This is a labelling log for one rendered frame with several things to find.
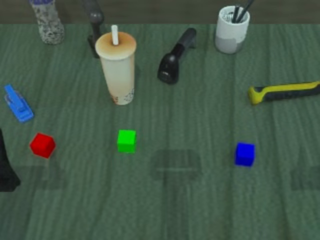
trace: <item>white cup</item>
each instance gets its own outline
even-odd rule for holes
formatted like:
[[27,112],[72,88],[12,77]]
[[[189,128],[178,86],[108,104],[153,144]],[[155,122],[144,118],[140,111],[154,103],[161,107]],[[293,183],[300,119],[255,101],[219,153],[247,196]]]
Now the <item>white cup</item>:
[[225,54],[235,54],[241,50],[245,41],[250,22],[250,13],[247,11],[240,23],[232,23],[235,6],[226,6],[219,12],[215,30],[215,46]]
[[112,33],[102,35],[95,43],[100,56],[106,85],[117,105],[132,102],[135,94],[136,40],[125,32],[118,32],[118,45],[113,44]]

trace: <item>white straw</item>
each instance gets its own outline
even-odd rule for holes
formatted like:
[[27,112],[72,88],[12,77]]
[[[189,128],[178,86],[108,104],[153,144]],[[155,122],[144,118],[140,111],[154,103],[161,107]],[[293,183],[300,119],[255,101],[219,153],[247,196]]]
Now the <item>white straw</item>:
[[118,37],[118,26],[112,25],[111,26],[111,32],[112,32],[112,43],[113,45],[119,44],[119,37]]

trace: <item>red cube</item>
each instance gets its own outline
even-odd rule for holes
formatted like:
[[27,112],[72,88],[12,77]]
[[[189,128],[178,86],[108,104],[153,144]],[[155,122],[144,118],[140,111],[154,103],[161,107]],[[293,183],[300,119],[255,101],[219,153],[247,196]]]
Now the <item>red cube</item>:
[[37,133],[30,143],[30,148],[35,155],[48,159],[56,147],[52,136]]

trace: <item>beige cup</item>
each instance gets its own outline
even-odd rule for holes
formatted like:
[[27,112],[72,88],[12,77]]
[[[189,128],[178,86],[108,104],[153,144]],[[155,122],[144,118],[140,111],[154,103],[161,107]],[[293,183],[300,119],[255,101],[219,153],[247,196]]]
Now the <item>beige cup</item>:
[[95,44],[100,56],[102,70],[109,93],[117,105],[132,102],[135,94],[135,51],[134,37],[118,32],[118,45],[113,45],[112,33],[102,35]]

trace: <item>speckled vase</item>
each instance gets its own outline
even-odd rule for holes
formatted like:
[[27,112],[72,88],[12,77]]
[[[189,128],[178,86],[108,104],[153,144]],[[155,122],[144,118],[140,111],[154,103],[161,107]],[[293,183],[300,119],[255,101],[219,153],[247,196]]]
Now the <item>speckled vase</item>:
[[56,0],[28,0],[38,23],[41,40],[45,44],[60,44],[65,38],[65,29],[56,9]]

